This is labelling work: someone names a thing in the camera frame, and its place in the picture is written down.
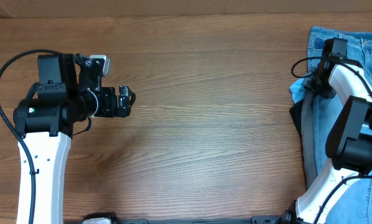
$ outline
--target denim waistband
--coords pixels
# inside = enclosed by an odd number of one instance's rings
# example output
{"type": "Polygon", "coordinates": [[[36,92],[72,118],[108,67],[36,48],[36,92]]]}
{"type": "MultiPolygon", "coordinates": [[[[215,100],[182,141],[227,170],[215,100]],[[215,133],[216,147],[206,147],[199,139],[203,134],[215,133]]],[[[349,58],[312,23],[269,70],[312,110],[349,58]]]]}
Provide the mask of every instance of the denim waistband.
{"type": "Polygon", "coordinates": [[[310,34],[323,39],[338,37],[347,40],[349,44],[372,49],[372,32],[343,32],[323,27],[313,27],[310,34]]]}

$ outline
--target blue cloth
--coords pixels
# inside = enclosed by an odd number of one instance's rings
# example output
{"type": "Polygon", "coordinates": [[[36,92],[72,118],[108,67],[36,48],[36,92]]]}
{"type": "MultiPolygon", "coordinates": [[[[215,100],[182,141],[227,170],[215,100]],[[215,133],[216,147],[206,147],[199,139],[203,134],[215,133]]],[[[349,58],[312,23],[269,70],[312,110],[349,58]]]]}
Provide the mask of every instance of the blue cloth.
{"type": "MultiPolygon", "coordinates": [[[[307,56],[321,56],[324,41],[333,37],[348,40],[348,58],[358,60],[364,66],[365,77],[372,86],[372,33],[341,32],[322,27],[313,27],[310,31],[307,56]]],[[[308,61],[308,68],[317,66],[319,61],[308,61]]],[[[290,87],[290,91],[294,102],[303,99],[305,90],[302,86],[302,79],[297,80],[290,87]]],[[[342,104],[338,96],[333,99],[316,96],[313,99],[312,107],[314,160],[316,163],[315,167],[313,165],[309,169],[316,169],[317,173],[320,173],[327,159],[325,155],[327,136],[342,110],[342,104]]],[[[359,180],[353,184],[331,209],[326,223],[372,224],[372,179],[359,180]]]]}

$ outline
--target wooden table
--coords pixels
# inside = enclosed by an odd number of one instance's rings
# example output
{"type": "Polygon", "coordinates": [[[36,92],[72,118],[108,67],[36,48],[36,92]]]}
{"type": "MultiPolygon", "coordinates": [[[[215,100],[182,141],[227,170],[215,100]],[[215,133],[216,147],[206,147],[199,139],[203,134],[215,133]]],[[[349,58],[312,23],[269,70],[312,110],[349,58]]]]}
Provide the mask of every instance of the wooden table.
{"type": "MultiPolygon", "coordinates": [[[[0,68],[30,49],[107,54],[113,69],[103,85],[137,95],[130,117],[96,118],[74,137],[66,220],[100,211],[151,220],[273,215],[305,192],[288,88],[312,26],[372,31],[372,13],[2,19],[0,68]]],[[[9,116],[37,80],[36,55],[8,68],[0,100],[9,116]]],[[[0,223],[16,222],[19,168],[0,118],[0,223]]]]}

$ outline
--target black and white robotic arm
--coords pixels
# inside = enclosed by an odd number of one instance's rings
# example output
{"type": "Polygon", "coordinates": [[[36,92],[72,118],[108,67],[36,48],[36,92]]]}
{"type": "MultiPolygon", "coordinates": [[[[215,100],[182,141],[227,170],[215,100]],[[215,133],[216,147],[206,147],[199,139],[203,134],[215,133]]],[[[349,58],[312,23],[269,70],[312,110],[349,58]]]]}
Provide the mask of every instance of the black and white robotic arm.
{"type": "MultiPolygon", "coordinates": [[[[347,59],[346,44],[341,39],[327,40],[318,69],[314,69],[315,74],[304,80],[305,87],[316,95],[332,98],[338,93],[343,105],[327,139],[328,159],[324,168],[308,191],[282,217],[252,217],[250,223],[324,223],[331,208],[358,179],[341,185],[326,206],[321,208],[333,189],[348,177],[367,175],[372,170],[372,136],[360,133],[362,126],[372,130],[372,88],[369,86],[368,91],[368,82],[360,63],[347,59]]],[[[91,117],[97,116],[129,116],[135,94],[127,86],[120,86],[117,97],[114,88],[101,86],[101,78],[109,75],[110,65],[111,62],[104,55],[39,56],[40,82],[32,86],[26,99],[19,103],[14,112],[16,133],[21,136],[31,155],[26,154],[19,142],[21,186],[17,224],[63,223],[65,164],[75,122],[86,119],[91,122],[91,117]],[[78,82],[75,64],[81,68],[78,82]],[[38,94],[37,99],[32,98],[35,93],[38,94]],[[30,171],[30,162],[34,163],[33,173],[30,171]],[[37,186],[35,191],[31,190],[33,176],[37,186]],[[34,222],[30,222],[30,217],[34,218],[34,222]]],[[[80,223],[127,222],[120,222],[115,213],[98,213],[88,215],[80,223]]]]}

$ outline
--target wood grain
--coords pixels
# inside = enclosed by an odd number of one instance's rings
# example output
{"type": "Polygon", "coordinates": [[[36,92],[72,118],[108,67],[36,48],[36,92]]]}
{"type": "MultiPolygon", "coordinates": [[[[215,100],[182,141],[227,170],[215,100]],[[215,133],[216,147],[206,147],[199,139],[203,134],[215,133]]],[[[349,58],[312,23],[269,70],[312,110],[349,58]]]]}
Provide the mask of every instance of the wood grain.
{"type": "MultiPolygon", "coordinates": [[[[0,68],[29,49],[107,54],[104,86],[137,95],[130,117],[96,118],[74,137],[65,219],[272,215],[305,192],[288,87],[313,25],[372,31],[372,13],[0,19],[0,68]]],[[[8,115],[36,80],[36,55],[8,68],[8,115]]],[[[0,223],[16,222],[19,168],[0,118],[0,223]]]]}
{"type": "Polygon", "coordinates": [[[8,18],[372,12],[372,0],[0,0],[8,18]]]}

